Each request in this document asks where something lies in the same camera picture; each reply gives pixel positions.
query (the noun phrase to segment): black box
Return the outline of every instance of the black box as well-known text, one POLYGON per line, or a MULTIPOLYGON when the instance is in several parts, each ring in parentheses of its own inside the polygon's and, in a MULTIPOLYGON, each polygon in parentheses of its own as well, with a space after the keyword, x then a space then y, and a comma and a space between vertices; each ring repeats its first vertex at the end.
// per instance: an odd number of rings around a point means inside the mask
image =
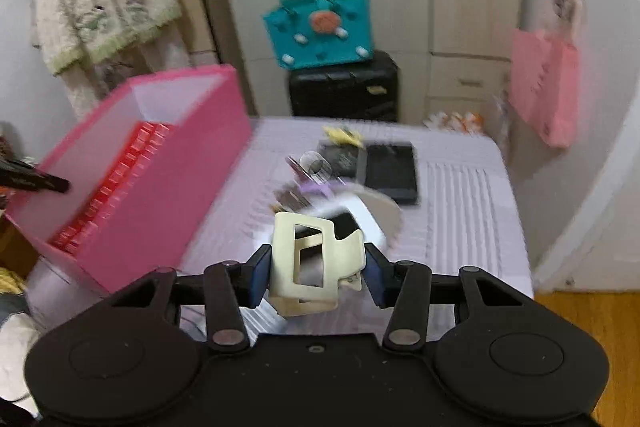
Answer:
POLYGON ((293 116, 398 121, 398 66, 385 52, 367 62, 289 73, 293 116))

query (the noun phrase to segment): wall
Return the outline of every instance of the wall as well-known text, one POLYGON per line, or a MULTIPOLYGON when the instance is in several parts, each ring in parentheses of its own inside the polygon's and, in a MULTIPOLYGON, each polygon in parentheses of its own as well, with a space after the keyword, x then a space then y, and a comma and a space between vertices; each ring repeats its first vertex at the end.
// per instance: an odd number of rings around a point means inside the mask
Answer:
POLYGON ((15 128, 21 152, 42 158, 75 125, 60 79, 30 44, 30 0, 0 0, 0 121, 15 128))
MULTIPOLYGON (((582 85, 578 139, 566 152, 552 152, 520 122, 516 124, 510 173, 532 265, 553 247, 587 196, 595 191, 636 94, 640 71, 639 0, 585 0, 579 40, 582 85)), ((523 28, 534 29, 548 0, 524 0, 523 28)), ((568 248, 579 246, 565 245, 568 248)))

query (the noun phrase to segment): pink paper bag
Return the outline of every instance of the pink paper bag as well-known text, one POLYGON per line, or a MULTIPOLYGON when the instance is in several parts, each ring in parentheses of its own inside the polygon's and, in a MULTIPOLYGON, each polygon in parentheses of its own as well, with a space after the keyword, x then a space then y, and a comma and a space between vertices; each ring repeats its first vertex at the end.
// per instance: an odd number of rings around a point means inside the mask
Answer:
POLYGON ((580 53, 554 36, 516 30, 509 101, 551 147, 569 147, 578 122, 580 53))

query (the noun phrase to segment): cabinet drawer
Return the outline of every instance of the cabinet drawer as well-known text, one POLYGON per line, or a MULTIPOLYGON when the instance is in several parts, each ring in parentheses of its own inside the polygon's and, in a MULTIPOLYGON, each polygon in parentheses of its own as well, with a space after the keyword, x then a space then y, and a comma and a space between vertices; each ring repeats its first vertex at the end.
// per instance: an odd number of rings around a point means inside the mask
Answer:
POLYGON ((429 96, 485 100, 509 82, 510 62, 433 57, 429 96))
POLYGON ((425 119, 432 114, 445 112, 451 114, 458 112, 465 116, 468 112, 482 113, 484 102, 482 100, 461 100, 459 98, 427 98, 425 107, 425 119))

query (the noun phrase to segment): pink box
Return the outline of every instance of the pink box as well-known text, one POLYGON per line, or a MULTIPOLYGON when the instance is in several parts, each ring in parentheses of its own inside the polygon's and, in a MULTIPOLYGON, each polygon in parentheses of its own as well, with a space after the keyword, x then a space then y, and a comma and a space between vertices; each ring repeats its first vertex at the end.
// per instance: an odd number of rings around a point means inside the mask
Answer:
POLYGON ((230 66, 132 78, 40 164, 41 170, 68 179, 71 190, 16 194, 6 215, 41 255, 71 277, 116 291, 156 267, 178 267, 251 132, 230 66), (110 212, 97 217, 75 256, 47 244, 86 203, 139 121, 176 127, 110 212))

